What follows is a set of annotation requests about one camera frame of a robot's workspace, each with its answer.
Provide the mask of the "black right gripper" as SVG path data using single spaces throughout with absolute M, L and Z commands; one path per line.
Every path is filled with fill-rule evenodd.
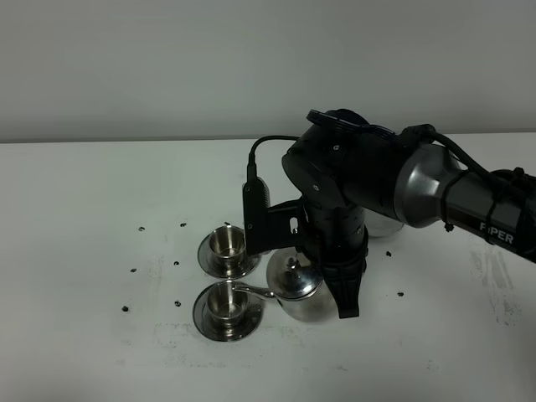
M 304 198 L 302 210 L 306 225 L 303 231 L 315 240 L 314 245 L 306 247 L 307 253 L 319 263 L 339 318 L 358 317 L 369 242 L 364 209 L 356 204 L 329 209 Z

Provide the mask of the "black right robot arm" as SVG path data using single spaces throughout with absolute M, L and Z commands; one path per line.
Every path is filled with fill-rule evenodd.
M 307 118 L 282 167 L 302 195 L 302 223 L 320 240 L 341 318 L 359 314 L 368 237 L 348 225 L 363 209 L 413 228 L 440 221 L 534 260 L 535 179 L 522 168 L 488 171 L 429 124 L 394 133 L 348 110 Z

